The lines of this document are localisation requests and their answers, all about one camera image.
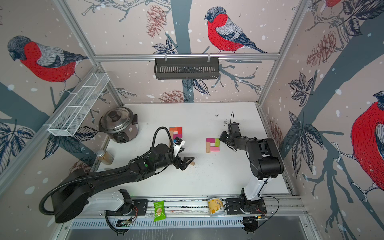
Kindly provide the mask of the natural wood block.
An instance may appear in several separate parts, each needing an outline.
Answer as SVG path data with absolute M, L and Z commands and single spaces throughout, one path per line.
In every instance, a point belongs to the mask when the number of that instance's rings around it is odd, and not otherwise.
M 206 153 L 209 154 L 211 152 L 211 143 L 206 142 Z

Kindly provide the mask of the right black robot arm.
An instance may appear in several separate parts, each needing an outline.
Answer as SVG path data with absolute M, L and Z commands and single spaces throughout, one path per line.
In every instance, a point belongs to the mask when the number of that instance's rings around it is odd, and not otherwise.
M 223 131 L 220 141 L 234 152 L 241 150 L 246 153 L 253 177 L 241 191 L 244 204 L 262 198 L 269 181 L 284 172 L 281 154 L 273 139 L 257 139 L 241 135 L 239 123 L 229 123 L 228 131 Z

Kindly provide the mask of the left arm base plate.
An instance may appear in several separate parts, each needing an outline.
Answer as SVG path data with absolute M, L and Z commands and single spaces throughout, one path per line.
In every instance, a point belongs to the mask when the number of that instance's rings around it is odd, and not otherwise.
M 145 216 L 148 208 L 148 200 L 126 200 L 124 199 L 123 205 L 116 211 L 105 211 L 107 216 Z

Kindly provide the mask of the light pink block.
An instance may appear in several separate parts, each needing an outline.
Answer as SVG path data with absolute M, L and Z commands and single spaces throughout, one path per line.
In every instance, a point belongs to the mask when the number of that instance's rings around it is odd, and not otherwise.
M 210 147 L 210 152 L 219 152 L 220 147 Z

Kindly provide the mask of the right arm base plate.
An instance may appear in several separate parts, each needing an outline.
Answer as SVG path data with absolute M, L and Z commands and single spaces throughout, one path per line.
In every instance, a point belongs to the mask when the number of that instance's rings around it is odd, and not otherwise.
M 263 199 L 249 201 L 243 198 L 225 199 L 228 215 L 266 215 L 267 209 Z

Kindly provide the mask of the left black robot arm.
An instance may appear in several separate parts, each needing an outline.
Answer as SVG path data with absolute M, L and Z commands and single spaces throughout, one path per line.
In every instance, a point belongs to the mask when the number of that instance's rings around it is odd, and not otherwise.
M 157 174 L 156 170 L 170 165 L 183 171 L 194 160 L 194 157 L 181 158 L 167 145 L 158 144 L 120 168 L 91 173 L 76 170 L 43 196 L 39 211 L 54 216 L 56 223 L 65 223 L 80 215 L 90 205 L 89 198 L 104 190 L 148 179 Z

